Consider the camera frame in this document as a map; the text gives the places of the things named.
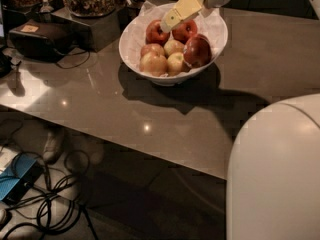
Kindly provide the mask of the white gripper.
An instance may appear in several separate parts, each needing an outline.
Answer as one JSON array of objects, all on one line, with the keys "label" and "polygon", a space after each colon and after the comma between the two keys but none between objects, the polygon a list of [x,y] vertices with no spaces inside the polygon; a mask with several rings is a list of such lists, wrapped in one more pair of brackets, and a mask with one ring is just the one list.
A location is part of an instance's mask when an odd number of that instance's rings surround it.
[{"label": "white gripper", "polygon": [[219,8],[230,1],[231,0],[178,0],[172,8],[164,14],[160,23],[161,30],[169,33],[185,20],[194,17],[199,11],[202,17],[207,18],[212,14],[212,8]]}]

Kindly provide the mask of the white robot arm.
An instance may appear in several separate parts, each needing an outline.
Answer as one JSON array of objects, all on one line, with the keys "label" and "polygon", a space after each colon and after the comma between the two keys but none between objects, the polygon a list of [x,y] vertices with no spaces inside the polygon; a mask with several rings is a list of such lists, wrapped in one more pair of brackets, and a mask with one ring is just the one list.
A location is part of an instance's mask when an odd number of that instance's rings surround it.
[{"label": "white robot arm", "polygon": [[226,240],[320,240],[320,25],[281,15],[298,1],[229,18],[221,84],[268,104],[234,140]]}]

